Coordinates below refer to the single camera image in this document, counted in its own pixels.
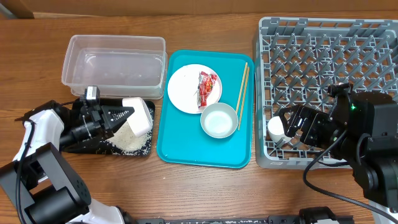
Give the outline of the grey bowl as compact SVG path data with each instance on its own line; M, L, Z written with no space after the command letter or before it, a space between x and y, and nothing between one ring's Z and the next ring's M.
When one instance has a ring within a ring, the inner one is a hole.
M207 135L217 139L227 138L237 129L238 116L230 105L214 103L203 110L200 124Z

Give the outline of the pile of rice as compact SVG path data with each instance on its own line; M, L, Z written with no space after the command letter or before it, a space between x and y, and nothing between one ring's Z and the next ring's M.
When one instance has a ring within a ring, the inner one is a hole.
M150 154L152 145L152 129L137 138L128 124L125 122L113 137L104 141L110 147L112 154L122 156L147 156Z

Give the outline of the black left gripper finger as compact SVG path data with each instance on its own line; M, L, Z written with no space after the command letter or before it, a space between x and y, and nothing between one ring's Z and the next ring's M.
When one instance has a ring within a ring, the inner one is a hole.
M127 118L105 118L105 131L115 133L127 121Z
M133 107L103 105L101 109L107 118L128 118L134 113Z

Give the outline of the black tray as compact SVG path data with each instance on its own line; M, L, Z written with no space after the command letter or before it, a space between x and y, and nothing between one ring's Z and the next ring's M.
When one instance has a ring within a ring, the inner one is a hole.
M112 154L118 156L144 157L150 154L154 123L155 104L142 98L104 99L103 105L130 106L134 114L114 136L89 138L87 141L64 147L63 151L77 154Z

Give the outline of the large white plate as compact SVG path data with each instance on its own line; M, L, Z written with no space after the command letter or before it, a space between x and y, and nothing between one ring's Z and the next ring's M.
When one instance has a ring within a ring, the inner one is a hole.
M200 72L218 74L210 67L200 64L184 65L174 72L169 80L167 93L172 104L189 114L200 114L213 103L219 102L223 91L221 78L218 79L207 98L207 105L199 108L197 106L198 77Z

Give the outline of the red snack wrapper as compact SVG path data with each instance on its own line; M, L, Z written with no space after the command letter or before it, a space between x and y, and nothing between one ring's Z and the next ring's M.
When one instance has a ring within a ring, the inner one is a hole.
M212 73L200 72L198 77L197 106L199 108L207 105L207 98L210 95L218 76Z

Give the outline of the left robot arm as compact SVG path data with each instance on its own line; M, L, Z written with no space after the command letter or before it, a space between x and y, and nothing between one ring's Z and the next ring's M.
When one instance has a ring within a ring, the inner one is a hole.
M62 156L114 136L135 110L113 100L76 100L72 108L50 100L19 118L21 148L1 167L1 188L21 223L135 223L128 212L90 195Z

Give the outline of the small pink bowl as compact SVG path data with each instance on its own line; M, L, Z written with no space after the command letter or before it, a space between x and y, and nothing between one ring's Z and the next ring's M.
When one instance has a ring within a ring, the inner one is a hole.
M152 117L142 98L124 98L122 100L122 105L124 107L131 107L134 109L133 114L128 117L127 122L135 137L139 138L152 129Z

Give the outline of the wooden chopstick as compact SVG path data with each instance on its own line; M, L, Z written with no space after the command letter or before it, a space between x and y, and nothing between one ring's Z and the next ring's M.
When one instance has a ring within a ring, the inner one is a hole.
M248 85L249 72L250 72L250 67L247 66L246 76L245 76L245 80L244 80L244 88L243 88L243 97L242 97L242 103L241 103L241 110L240 110L240 115L239 115L238 131L240 131L242 118L243 118L243 111L244 111L244 104L245 104L245 99L246 99L246 90L247 90L247 85Z
M239 89L238 101L237 101L237 105L236 105L236 113L238 113L238 110L239 110L239 106L240 106L240 102L241 102L241 95L242 95L242 91L243 91L243 85L244 85L245 77L247 74L247 70L248 70L248 63L246 62L244 71L243 71L242 80L241 80L241 86Z

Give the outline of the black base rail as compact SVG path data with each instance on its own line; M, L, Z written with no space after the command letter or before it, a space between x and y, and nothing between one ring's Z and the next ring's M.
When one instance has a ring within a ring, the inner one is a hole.
M142 218L137 224L355 224L353 216L337 216L328 207L303 208L298 215L270 215L265 218L217 218L165 220Z

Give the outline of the clear plastic bin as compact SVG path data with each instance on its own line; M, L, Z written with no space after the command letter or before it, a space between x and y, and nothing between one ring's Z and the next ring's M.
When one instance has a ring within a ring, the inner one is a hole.
M95 85L102 97L164 95L167 53L162 37L74 35L69 41L61 81L76 96Z

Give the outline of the teal serving tray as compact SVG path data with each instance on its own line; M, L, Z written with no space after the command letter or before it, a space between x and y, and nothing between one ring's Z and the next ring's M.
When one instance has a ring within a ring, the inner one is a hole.
M212 138L202 130L199 114L177 109L164 96L157 138L157 154L165 162L240 169L251 158L254 104L254 63L244 54L178 50L169 59L166 79L184 65L210 67L221 78L220 101L232 107L238 101L245 63L250 67L240 131L223 139Z

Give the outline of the white cup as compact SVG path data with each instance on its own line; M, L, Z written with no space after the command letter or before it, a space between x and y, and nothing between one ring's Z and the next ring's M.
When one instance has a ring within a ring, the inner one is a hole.
M272 141L278 142L289 142L292 138L287 137L284 133L284 126L279 116L271 118L267 125L268 133Z

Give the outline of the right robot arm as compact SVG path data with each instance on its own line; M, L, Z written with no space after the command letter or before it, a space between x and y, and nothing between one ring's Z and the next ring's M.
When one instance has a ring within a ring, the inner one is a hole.
M300 142L323 149L303 172L303 182L316 192L366 208L376 223L397 223L397 102L376 91L353 91L350 83L330 85L332 109L324 113L304 105L282 108L284 135L301 131ZM327 153L349 165L368 204L311 184L307 174Z

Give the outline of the grey dishwasher rack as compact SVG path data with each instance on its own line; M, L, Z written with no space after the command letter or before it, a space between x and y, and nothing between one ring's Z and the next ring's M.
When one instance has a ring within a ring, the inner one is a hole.
M267 169L304 169L319 149L270 139L267 125L281 109L305 105L323 112L329 85L397 98L397 21L264 17L254 39L256 162Z

